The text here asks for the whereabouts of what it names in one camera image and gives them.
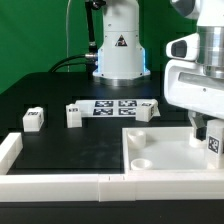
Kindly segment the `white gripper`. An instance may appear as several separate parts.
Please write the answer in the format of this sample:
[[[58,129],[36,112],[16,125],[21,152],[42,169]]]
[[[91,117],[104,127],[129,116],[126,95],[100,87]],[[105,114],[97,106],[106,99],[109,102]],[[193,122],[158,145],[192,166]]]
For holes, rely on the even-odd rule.
[[[197,140],[206,139],[202,114],[224,119],[224,79],[204,75],[203,67],[194,62],[172,59],[167,63],[164,95],[169,104],[191,110],[188,118]]]

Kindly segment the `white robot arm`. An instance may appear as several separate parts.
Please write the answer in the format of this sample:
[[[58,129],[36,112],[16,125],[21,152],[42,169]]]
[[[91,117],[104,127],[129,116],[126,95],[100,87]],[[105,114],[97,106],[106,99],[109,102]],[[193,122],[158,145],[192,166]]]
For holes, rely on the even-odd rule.
[[[193,133],[224,136],[224,0],[170,0],[183,17],[197,21],[194,34],[166,45],[164,94],[188,110]],[[85,0],[93,77],[111,85],[150,74],[139,42],[138,0]]]

